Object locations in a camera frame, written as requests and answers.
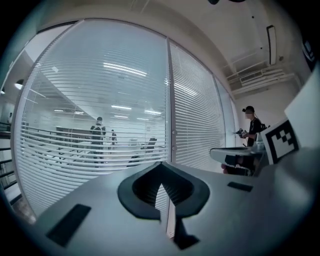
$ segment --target air conditioning vent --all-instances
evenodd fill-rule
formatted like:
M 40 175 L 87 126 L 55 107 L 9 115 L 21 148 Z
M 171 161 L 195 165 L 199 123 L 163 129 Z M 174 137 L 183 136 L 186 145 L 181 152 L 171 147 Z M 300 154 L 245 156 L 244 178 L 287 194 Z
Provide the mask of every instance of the air conditioning vent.
M 240 78 L 241 85 L 244 86 L 243 85 L 244 83 L 251 81 L 251 80 L 254 80 L 254 79 L 257 79 L 257 78 L 261 78 L 262 76 L 263 76 L 263 73 L 261 70 L 254 72 L 254 73 L 251 73 L 251 74 L 247 74 L 247 75 Z

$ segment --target black rectangle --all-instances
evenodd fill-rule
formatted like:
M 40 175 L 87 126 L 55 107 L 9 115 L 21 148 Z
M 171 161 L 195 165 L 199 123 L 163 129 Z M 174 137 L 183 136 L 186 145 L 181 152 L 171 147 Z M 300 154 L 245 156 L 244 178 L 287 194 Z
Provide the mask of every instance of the black rectangle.
M 91 207 L 82 204 L 74 206 L 46 235 L 58 245 L 65 247 L 78 227 L 90 212 Z
M 243 190 L 246 192 L 250 192 L 253 189 L 253 186 L 245 185 L 237 182 L 230 182 L 227 186 L 237 189 L 237 190 Z

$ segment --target black cap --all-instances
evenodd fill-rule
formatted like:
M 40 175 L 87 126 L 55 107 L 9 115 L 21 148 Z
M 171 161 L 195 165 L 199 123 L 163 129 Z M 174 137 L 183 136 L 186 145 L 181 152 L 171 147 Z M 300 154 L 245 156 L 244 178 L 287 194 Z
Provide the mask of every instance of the black cap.
M 252 113 L 255 112 L 255 109 L 253 106 L 247 106 L 246 108 L 243 108 L 242 112 L 246 112 L 247 110 L 251 111 Z

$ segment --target checkered pattern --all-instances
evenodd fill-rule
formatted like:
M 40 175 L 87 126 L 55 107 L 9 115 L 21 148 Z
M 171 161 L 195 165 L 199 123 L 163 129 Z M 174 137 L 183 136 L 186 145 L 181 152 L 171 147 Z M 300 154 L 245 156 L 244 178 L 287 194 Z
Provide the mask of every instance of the checkered pattern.
M 294 144 L 290 140 L 292 137 L 290 132 L 286 133 L 284 130 L 281 130 L 279 134 L 280 138 L 279 135 L 273 135 L 271 137 L 275 154 L 278 159 L 295 149 Z

